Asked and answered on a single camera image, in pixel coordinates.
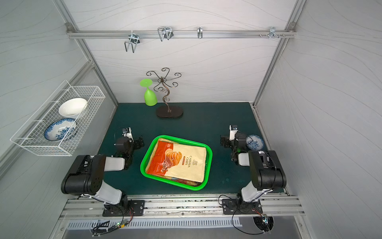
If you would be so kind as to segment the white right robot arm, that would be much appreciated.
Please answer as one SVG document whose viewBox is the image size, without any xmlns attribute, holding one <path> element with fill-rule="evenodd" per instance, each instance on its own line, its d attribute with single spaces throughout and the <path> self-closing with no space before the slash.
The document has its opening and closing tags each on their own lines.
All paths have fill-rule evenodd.
<svg viewBox="0 0 382 239">
<path fill-rule="evenodd" d="M 245 135 L 232 130 L 229 136 L 220 137 L 220 145 L 232 150 L 231 160 L 238 166 L 249 167 L 250 182 L 235 199 L 225 197 L 222 204 L 225 215 L 260 215 L 260 199 L 275 190 L 284 189 L 287 179 L 277 153 L 265 150 L 265 143 L 258 135 Z"/>
</svg>

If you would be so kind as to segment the orange cheddar chips bag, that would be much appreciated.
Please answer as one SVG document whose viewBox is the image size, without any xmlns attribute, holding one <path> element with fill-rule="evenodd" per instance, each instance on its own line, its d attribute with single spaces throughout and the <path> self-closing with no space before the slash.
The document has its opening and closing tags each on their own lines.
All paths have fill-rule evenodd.
<svg viewBox="0 0 382 239">
<path fill-rule="evenodd" d="M 204 147 L 160 138 L 154 146 L 145 172 L 168 180 L 178 178 L 203 183 L 206 158 L 207 150 Z"/>
</svg>

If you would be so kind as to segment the brown Kettle chips bag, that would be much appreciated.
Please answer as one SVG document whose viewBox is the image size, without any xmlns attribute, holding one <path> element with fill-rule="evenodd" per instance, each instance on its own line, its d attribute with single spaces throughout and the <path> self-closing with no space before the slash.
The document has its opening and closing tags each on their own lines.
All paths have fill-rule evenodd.
<svg viewBox="0 0 382 239">
<path fill-rule="evenodd" d="M 178 183 L 181 183 L 181 184 L 185 184 L 185 185 L 189 185 L 189 186 L 194 186 L 194 187 L 201 185 L 200 182 L 191 181 L 191 180 L 184 180 L 184 179 L 178 179 L 178 178 L 172 178 L 171 180 L 174 181 L 174 182 L 178 182 Z"/>
</svg>

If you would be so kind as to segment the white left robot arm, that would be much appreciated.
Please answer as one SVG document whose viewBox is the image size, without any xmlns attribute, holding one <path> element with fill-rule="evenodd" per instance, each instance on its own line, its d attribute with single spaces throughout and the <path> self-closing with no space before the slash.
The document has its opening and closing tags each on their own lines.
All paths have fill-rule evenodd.
<svg viewBox="0 0 382 239">
<path fill-rule="evenodd" d="M 116 155 L 78 155 L 61 183 L 63 194 L 86 197 L 103 203 L 104 217 L 142 216 L 144 200 L 129 200 L 128 196 L 104 180 L 105 172 L 127 170 L 135 150 L 144 147 L 143 137 L 134 140 L 129 133 L 119 138 Z"/>
</svg>

